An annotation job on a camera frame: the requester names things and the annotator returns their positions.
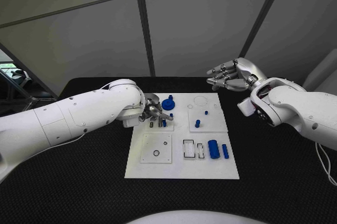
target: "white wall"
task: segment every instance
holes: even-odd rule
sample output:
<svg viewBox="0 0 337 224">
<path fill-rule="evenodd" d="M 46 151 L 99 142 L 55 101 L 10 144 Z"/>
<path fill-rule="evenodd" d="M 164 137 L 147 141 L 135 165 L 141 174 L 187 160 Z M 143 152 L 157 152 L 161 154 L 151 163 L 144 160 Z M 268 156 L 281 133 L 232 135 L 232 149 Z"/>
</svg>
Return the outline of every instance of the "white wall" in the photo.
<svg viewBox="0 0 337 224">
<path fill-rule="evenodd" d="M 246 59 L 266 76 L 302 84 L 337 48 L 337 0 L 275 0 Z"/>
<path fill-rule="evenodd" d="M 239 56 L 265 0 L 145 0 L 157 76 L 206 76 Z"/>
<path fill-rule="evenodd" d="M 137 0 L 4 27 L 0 42 L 58 95 L 76 77 L 150 75 Z"/>
<path fill-rule="evenodd" d="M 0 0 L 0 25 L 98 0 Z"/>
</svg>

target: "robotic hand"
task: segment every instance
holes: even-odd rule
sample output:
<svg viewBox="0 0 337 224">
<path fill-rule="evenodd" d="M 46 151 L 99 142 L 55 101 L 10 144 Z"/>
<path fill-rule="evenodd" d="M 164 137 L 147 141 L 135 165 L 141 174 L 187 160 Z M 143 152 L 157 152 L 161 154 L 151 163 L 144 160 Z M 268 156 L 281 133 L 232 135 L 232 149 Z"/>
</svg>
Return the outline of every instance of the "robotic hand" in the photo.
<svg viewBox="0 0 337 224">
<path fill-rule="evenodd" d="M 134 81 L 119 79 L 108 85 L 108 90 L 94 90 L 0 118 L 0 182 L 32 156 L 115 119 L 127 128 L 147 118 L 173 120 L 163 113 L 157 95 L 143 93 Z"/>
<path fill-rule="evenodd" d="M 213 90 L 251 90 L 251 97 L 238 104 L 245 116 L 258 114 L 272 127 L 288 123 L 305 138 L 337 150 L 337 96 L 307 92 L 287 79 L 268 78 L 242 57 L 215 67 L 207 75 L 215 75 L 207 79 Z"/>
</svg>

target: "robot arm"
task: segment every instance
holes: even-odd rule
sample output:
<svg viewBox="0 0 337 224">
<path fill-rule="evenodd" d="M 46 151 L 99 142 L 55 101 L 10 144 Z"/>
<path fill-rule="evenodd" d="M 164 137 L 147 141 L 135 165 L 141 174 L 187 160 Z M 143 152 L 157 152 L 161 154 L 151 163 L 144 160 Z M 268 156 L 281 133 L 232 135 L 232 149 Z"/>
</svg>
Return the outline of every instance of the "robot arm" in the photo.
<svg viewBox="0 0 337 224">
<path fill-rule="evenodd" d="M 213 90 L 225 87 L 252 91 L 238 104 L 245 116 L 258 114 L 272 127 L 288 123 L 305 138 L 337 150 L 337 96 L 310 93 L 287 79 L 268 79 L 245 58 L 222 64 L 207 74 L 215 75 L 207 79 Z"/>
<path fill-rule="evenodd" d="M 34 154 L 109 124 L 132 127 L 163 113 L 158 97 L 143 93 L 135 82 L 121 79 L 53 104 L 0 118 L 0 182 Z"/>
</svg>

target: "white platform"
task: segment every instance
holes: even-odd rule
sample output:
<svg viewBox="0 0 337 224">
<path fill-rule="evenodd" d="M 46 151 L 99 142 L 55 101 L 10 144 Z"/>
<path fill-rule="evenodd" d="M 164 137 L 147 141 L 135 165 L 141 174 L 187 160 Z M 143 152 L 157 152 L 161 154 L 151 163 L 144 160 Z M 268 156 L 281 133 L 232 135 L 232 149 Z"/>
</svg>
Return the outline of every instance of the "white platform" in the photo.
<svg viewBox="0 0 337 224">
<path fill-rule="evenodd" d="M 134 127 L 125 178 L 239 179 L 217 94 L 155 93 L 161 101 L 170 94 L 176 107 L 164 113 L 173 113 L 174 121 L 167 121 L 166 128 L 160 128 L 155 121 L 150 128 L 147 119 Z M 184 159 L 183 140 L 194 141 L 196 153 L 197 144 L 203 144 L 203 159 L 197 154 L 194 160 Z M 217 141 L 217 159 L 209 155 L 209 140 Z M 226 144 L 229 159 L 225 159 L 222 144 Z"/>
</svg>

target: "black table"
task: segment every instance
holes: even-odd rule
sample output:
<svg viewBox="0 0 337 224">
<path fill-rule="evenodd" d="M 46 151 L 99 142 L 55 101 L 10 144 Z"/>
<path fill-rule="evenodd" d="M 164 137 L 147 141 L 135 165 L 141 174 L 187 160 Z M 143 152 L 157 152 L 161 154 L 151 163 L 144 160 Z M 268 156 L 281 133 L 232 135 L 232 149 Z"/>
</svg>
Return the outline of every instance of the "black table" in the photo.
<svg viewBox="0 0 337 224">
<path fill-rule="evenodd" d="M 115 79 L 70 80 L 59 99 Z M 145 93 L 212 92 L 204 78 L 131 79 Z M 197 209 L 274 224 L 337 223 L 337 188 L 314 142 L 289 125 L 272 128 L 256 116 L 245 117 L 236 103 L 248 96 L 248 91 L 219 90 L 240 180 L 124 179 L 132 128 L 114 121 L 17 166 L 0 184 L 0 221 L 124 223 L 155 212 Z M 337 152 L 327 153 L 335 172 Z"/>
</svg>

